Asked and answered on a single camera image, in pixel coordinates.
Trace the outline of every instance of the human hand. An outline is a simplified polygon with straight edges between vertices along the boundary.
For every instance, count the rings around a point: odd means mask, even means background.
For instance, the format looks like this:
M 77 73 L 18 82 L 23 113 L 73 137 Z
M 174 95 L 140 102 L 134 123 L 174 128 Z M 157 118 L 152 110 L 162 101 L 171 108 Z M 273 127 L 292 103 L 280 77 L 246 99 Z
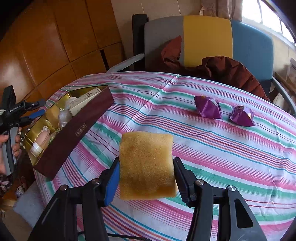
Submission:
M 2 145 L 8 140 L 8 135 L 0 135 L 0 174 L 5 174 L 5 164 L 3 162 L 2 156 Z M 15 136 L 15 144 L 12 147 L 14 152 L 14 156 L 17 157 L 20 154 L 20 135 Z

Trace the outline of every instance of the striped tablecloth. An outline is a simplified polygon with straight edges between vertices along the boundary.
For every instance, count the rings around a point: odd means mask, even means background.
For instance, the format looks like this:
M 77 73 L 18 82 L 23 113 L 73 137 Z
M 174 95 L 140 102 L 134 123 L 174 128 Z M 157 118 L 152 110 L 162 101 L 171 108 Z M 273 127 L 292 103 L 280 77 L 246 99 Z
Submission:
M 118 156 L 123 133 L 170 133 L 174 136 L 173 157 L 180 157 L 187 169 L 212 186 L 235 185 L 268 240 L 280 240 L 296 216 L 296 121 L 292 116 L 226 85 L 150 72 L 88 75 L 57 91 L 46 105 L 68 91 L 97 84 L 109 86 L 115 103 L 83 137 L 53 181 L 36 172 L 45 203 L 62 184 L 84 185 L 109 168 Z M 197 95 L 218 100 L 223 119 L 198 117 L 193 100 Z M 255 113 L 255 127 L 229 121 L 231 108 L 237 105 Z M 108 232 L 165 241 L 185 240 L 192 214 L 179 193 L 175 198 L 123 201 L 119 188 L 114 201 L 103 209 Z M 78 229 L 83 230 L 81 207 L 77 216 Z M 215 206 L 212 240 L 217 225 Z

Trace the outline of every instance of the purple candy wrapper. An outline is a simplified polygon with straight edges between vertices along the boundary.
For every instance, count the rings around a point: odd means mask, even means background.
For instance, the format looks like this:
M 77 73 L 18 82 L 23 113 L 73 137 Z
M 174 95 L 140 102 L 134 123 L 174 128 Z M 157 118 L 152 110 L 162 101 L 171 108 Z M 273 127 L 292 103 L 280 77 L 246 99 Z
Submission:
M 255 126 L 253 121 L 254 113 L 245 106 L 232 108 L 230 119 L 239 126 Z
M 213 98 L 206 96 L 195 96 L 194 102 L 197 112 L 201 117 L 210 119 L 222 119 L 221 108 L 219 102 Z

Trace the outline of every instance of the curtain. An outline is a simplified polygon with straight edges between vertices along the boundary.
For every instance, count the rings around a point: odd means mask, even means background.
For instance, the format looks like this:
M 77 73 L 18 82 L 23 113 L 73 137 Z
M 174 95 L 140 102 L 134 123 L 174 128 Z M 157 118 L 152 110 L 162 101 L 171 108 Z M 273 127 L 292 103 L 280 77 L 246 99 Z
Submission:
M 200 15 L 242 21 L 243 0 L 201 0 Z

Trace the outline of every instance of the sponge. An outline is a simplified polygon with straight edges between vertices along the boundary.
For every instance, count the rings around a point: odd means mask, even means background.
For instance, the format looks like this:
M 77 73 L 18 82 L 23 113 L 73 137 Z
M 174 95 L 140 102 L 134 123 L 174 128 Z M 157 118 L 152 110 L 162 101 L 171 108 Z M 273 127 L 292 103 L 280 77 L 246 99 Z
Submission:
M 149 200 L 175 197 L 177 192 L 172 161 L 173 136 L 144 131 L 122 135 L 120 198 Z

